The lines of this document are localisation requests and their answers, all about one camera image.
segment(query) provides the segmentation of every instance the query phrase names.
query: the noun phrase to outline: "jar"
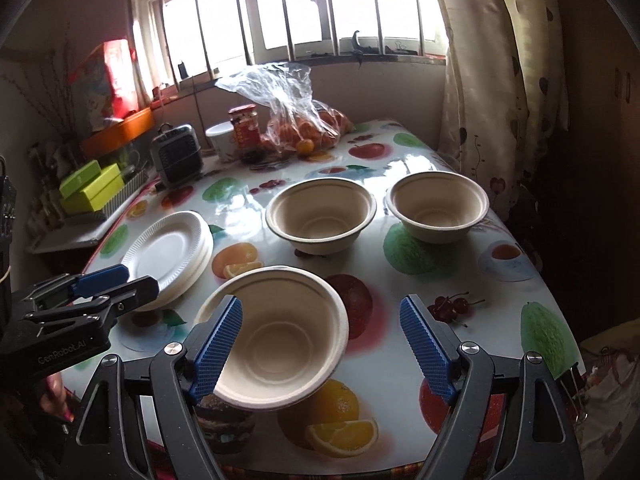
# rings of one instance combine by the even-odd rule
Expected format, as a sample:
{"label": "jar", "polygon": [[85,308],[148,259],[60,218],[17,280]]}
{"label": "jar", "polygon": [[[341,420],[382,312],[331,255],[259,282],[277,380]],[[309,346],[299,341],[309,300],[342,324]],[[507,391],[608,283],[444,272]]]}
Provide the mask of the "jar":
{"label": "jar", "polygon": [[236,133],[240,160],[247,164],[260,162],[264,150],[260,142],[260,125],[255,105],[243,105],[229,110],[229,118]]}

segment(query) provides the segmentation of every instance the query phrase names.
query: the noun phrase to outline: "white paper plate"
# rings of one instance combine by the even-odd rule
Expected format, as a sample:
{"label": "white paper plate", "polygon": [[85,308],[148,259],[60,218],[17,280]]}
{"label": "white paper plate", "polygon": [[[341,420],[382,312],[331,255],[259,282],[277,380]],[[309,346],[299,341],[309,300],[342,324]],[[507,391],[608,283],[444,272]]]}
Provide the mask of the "white paper plate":
{"label": "white paper plate", "polygon": [[186,268],[177,280],[158,295],[158,298],[155,301],[137,308],[137,312],[146,312],[147,310],[161,308],[162,306],[171,303],[173,300],[176,300],[193,286],[207,267],[209,267],[211,256],[213,255],[213,235],[209,231],[209,226],[207,226],[205,235],[202,250],[194,259],[193,265]]}
{"label": "white paper plate", "polygon": [[188,267],[199,263],[206,237],[211,236],[205,227],[202,217],[192,211],[180,211],[153,224],[122,259],[129,268],[129,279],[151,276],[158,280],[162,294]]}

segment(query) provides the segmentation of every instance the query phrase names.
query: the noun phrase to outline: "curtain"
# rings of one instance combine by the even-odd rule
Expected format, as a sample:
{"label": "curtain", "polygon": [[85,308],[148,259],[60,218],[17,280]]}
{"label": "curtain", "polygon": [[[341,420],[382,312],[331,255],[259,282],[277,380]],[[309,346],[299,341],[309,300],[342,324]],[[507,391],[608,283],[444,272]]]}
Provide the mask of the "curtain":
{"label": "curtain", "polygon": [[546,151],[564,82],[556,0],[438,0],[447,36],[438,151],[501,218]]}

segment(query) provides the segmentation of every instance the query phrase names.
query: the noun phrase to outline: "white container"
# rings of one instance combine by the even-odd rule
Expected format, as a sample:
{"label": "white container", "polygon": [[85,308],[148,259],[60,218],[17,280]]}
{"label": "white container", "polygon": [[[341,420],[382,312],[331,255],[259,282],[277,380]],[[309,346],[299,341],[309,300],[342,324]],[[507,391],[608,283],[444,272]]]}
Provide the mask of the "white container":
{"label": "white container", "polygon": [[376,199],[345,178],[316,178],[274,197],[266,211],[269,229],[307,254],[333,254],[354,243],[376,215]]}
{"label": "white container", "polygon": [[205,132],[207,139],[222,162],[233,162],[238,160],[238,144],[236,143],[236,133],[230,121],[216,124],[208,128]]}
{"label": "white container", "polygon": [[386,204],[411,236],[431,244],[460,240],[489,211],[482,187],[447,171],[402,178],[387,192]]}
{"label": "white container", "polygon": [[306,270],[251,270],[220,286],[195,322],[209,319],[226,294],[242,302],[242,328],[214,390],[246,410],[275,410],[316,391],[347,346],[344,303],[325,280]]}

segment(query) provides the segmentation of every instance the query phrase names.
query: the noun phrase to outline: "red bag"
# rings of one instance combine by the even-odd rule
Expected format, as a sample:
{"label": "red bag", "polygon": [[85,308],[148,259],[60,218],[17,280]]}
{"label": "red bag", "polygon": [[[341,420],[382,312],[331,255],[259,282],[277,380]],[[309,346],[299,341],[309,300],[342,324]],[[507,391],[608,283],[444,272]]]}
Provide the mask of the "red bag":
{"label": "red bag", "polygon": [[76,79],[94,132],[139,109],[127,40],[106,41],[96,47],[78,69]]}

